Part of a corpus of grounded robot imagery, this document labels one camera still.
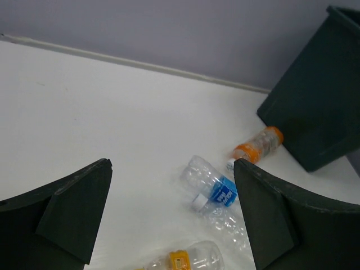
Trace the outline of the small bottle yellow cap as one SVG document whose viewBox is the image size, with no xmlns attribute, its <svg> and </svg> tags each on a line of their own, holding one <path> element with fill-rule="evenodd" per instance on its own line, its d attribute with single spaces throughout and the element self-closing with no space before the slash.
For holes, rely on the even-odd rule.
<svg viewBox="0 0 360 270">
<path fill-rule="evenodd" d="M 218 245 L 213 241 L 200 241 L 186 249 L 167 252 L 141 269 L 153 270 L 220 270 L 225 263 Z"/>
</svg>

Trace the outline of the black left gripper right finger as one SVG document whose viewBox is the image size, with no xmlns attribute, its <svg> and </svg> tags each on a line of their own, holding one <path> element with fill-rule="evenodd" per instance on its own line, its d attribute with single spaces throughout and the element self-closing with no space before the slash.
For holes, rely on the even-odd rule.
<svg viewBox="0 0 360 270">
<path fill-rule="evenodd" d="M 359 206 L 239 159 L 234 177 L 257 269 L 358 269 Z"/>
</svg>

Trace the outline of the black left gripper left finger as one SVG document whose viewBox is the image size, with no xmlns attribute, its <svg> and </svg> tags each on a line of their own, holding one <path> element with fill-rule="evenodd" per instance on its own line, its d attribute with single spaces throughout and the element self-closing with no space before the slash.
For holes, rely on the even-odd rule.
<svg viewBox="0 0 360 270">
<path fill-rule="evenodd" d="M 91 261 L 113 169 L 100 159 L 1 201 L 1 269 L 84 269 Z"/>
</svg>

